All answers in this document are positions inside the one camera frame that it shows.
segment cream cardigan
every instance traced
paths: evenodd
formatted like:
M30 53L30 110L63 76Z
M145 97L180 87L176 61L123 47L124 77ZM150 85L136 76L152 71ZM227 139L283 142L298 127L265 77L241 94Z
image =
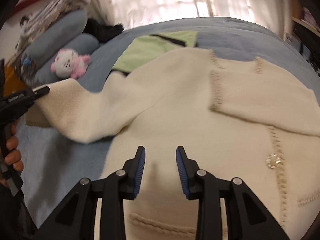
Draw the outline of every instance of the cream cardigan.
M195 237L197 201L182 193L175 161L180 145L217 178L242 178L292 240L304 235L320 210L315 95L263 59L224 60L210 50L185 48L127 78L112 73L100 93L72 79L49 86L36 103L41 111L30 110L27 122L51 125L84 143L117 135L102 178L120 169L139 145L146 148L140 194L124 203L128 240ZM280 165L269 168L268 156Z

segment patterned blanket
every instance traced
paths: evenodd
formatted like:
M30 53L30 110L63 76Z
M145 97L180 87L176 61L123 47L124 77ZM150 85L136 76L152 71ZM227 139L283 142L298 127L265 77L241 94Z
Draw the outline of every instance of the patterned blanket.
M28 78L33 75L35 64L31 62L28 71L21 65L21 55L23 51L37 37L44 33L51 24L55 23L66 13L85 8L90 0L52 0L43 9L35 13L32 18L22 28L20 39L17 45L17 52L8 61L8 65L14 67L15 73L28 84Z

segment bed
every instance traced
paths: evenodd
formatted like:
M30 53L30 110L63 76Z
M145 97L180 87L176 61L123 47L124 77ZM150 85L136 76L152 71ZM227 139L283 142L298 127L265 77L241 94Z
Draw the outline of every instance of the bed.
M264 27L223 17L180 19L124 31L93 52L87 73L78 82L91 92L101 91L114 63L136 37L180 30L198 31L198 47L213 49L217 57L251 61L259 56L288 70L320 102L320 77L298 51ZM28 127L23 120L18 138L25 163L21 175L25 203L38 227L79 179L99 179L113 139L80 144L53 128Z

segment human hand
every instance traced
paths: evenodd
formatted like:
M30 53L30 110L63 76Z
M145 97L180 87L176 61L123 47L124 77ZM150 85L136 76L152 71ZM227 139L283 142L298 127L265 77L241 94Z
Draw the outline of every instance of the human hand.
M19 150L17 150L17 146L18 146L18 139L17 137L15 137L14 135L16 134L16 125L18 124L19 120L17 120L12 126L11 126L11 137L7 140L6 146L8 150L12 150L14 149L12 152L10 152L5 158L4 158L4 162L7 165L12 165L12 167L19 172L23 171L23 163L21 160L21 152ZM8 183L5 179L1 179L2 174L0 173L0 183L5 186L8 187Z

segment blue pillow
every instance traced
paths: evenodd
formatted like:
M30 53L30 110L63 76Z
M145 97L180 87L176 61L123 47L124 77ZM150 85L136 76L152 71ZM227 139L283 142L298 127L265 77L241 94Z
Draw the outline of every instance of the blue pillow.
M99 47L98 40L90 34L83 33L74 38L61 49L74 49L79 55L92 54ZM51 73L50 66L54 62L56 52L36 73L33 81L40 84L50 84L61 79L55 73Z
M66 43L84 30L88 17L84 10L66 14L33 41L23 52L21 64L29 58L36 64L36 70Z

